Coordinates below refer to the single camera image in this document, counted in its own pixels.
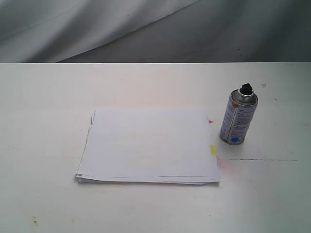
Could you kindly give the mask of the silver spray can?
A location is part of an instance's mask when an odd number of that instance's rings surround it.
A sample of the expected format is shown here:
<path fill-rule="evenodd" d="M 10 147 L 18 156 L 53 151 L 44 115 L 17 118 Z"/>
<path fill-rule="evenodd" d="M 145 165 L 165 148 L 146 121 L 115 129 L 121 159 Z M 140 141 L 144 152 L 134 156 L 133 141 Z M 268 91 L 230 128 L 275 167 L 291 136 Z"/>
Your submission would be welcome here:
<path fill-rule="evenodd" d="M 251 84 L 243 84 L 232 91 L 220 129 L 221 139 L 230 145 L 243 143 L 257 105 L 258 97 Z"/>

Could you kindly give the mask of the white paper stack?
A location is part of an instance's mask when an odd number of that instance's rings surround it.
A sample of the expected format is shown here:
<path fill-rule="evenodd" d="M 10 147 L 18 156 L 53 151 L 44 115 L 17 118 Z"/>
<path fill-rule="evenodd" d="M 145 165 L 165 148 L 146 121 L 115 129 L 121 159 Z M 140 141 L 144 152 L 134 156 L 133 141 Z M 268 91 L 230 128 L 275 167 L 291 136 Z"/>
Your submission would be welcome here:
<path fill-rule="evenodd" d="M 220 178 L 202 109 L 95 111 L 76 174 L 80 183 L 207 184 Z"/>

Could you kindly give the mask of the grey backdrop cloth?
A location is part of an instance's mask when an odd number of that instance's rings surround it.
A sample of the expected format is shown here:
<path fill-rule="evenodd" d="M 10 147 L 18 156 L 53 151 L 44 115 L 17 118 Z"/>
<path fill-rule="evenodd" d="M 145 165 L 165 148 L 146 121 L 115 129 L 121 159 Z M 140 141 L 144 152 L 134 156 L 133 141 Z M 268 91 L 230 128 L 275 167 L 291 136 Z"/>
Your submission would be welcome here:
<path fill-rule="evenodd" d="M 3 0 L 3 63 L 311 59 L 308 0 Z"/>

